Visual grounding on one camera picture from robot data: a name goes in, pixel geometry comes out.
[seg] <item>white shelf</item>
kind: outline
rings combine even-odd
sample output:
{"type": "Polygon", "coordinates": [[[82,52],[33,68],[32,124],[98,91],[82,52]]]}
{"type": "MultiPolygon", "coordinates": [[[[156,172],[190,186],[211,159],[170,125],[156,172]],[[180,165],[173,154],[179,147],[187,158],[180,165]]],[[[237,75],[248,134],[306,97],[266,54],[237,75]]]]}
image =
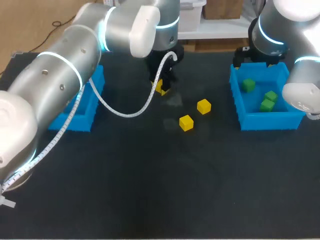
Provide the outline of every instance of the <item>white shelf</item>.
{"type": "Polygon", "coordinates": [[[247,38],[248,28],[256,17],[250,0],[245,0],[240,19],[205,20],[201,16],[197,31],[179,32],[178,39],[235,39],[247,38]]]}

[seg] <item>yellow cube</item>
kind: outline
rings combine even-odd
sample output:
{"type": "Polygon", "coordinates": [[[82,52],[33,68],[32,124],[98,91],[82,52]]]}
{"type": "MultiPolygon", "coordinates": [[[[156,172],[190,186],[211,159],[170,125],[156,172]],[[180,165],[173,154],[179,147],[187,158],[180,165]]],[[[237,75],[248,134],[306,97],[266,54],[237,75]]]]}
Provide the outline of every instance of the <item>yellow cube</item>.
{"type": "Polygon", "coordinates": [[[189,115],[186,115],[180,118],[179,125],[183,129],[183,131],[186,132],[194,128],[194,121],[189,115]]]}
{"type": "Polygon", "coordinates": [[[162,79],[159,79],[159,81],[158,81],[158,83],[157,83],[157,85],[155,87],[155,91],[160,93],[161,95],[162,95],[162,92],[163,92],[163,90],[161,89],[162,85],[163,85],[162,79]]]}
{"type": "Polygon", "coordinates": [[[198,102],[196,109],[198,109],[202,115],[207,114],[211,111],[211,103],[208,102],[207,99],[203,99],[198,102]]]}

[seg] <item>white storage box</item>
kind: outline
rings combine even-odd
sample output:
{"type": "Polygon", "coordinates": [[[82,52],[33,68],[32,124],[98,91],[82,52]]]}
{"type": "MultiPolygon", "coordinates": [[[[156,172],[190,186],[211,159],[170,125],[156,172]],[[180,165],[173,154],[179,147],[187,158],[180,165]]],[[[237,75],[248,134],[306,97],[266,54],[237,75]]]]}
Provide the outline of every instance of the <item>white storage box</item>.
{"type": "Polygon", "coordinates": [[[179,32],[196,31],[200,25],[202,8],[207,0],[180,0],[179,32]]]}

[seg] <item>white cable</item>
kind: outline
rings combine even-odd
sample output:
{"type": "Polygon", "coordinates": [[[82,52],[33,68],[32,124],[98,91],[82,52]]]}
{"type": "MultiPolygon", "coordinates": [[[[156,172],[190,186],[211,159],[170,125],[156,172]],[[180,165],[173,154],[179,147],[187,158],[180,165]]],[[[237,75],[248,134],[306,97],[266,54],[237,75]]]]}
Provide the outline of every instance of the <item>white cable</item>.
{"type": "Polygon", "coordinates": [[[320,119],[320,114],[312,115],[311,113],[307,112],[306,116],[311,120],[319,120],[320,119]]]}
{"type": "Polygon", "coordinates": [[[84,93],[85,86],[82,87],[78,95],[76,96],[73,108],[64,122],[62,128],[60,131],[55,135],[54,139],[46,146],[46,148],[30,163],[24,165],[20,170],[14,174],[11,178],[9,178],[2,186],[2,193],[4,193],[8,188],[10,188],[17,180],[19,180],[23,175],[25,175],[27,172],[29,172],[31,169],[33,169],[44,157],[55,147],[55,145],[59,142],[65,131],[67,130],[72,118],[74,117],[79,103],[81,101],[82,95],[84,93]]]}
{"type": "Polygon", "coordinates": [[[90,78],[89,79],[89,82],[92,86],[92,89],[95,93],[95,95],[98,97],[98,99],[100,100],[100,102],[110,111],[112,112],[113,114],[115,115],[118,115],[120,117],[123,117],[123,118],[135,118],[139,115],[141,115],[149,106],[154,94],[155,94],[155,91],[156,91],[156,87],[157,87],[157,84],[158,84],[158,81],[159,81],[159,78],[160,78],[160,74],[161,74],[161,71],[162,71],[162,68],[164,67],[165,63],[166,63],[166,60],[172,56],[173,57],[173,60],[174,61],[177,61],[178,60],[178,57],[177,55],[173,52],[173,51],[170,51],[168,52],[162,59],[160,65],[159,65],[159,68],[158,68],[158,72],[156,73],[156,76],[155,76],[155,79],[154,79],[154,82],[153,82],[153,86],[152,86],[152,89],[151,89],[151,92],[150,92],[150,95],[146,101],[146,103],[144,104],[144,106],[139,110],[137,111],[136,113],[132,113],[132,114],[124,114],[124,113],[121,113],[121,112],[118,112],[116,110],[114,110],[112,107],[110,107],[105,101],[104,99],[100,96],[99,92],[97,91],[96,89],[96,86],[94,84],[94,82],[92,81],[92,79],[90,78]]]}

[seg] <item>cardboard box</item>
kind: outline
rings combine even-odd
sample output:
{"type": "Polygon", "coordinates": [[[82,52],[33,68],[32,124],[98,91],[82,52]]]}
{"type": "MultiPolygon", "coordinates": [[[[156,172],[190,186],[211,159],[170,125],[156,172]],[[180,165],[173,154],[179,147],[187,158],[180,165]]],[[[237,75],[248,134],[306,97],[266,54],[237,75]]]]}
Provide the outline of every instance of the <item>cardboard box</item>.
{"type": "Polygon", "coordinates": [[[207,0],[203,7],[205,19],[239,19],[244,0],[207,0]]]}

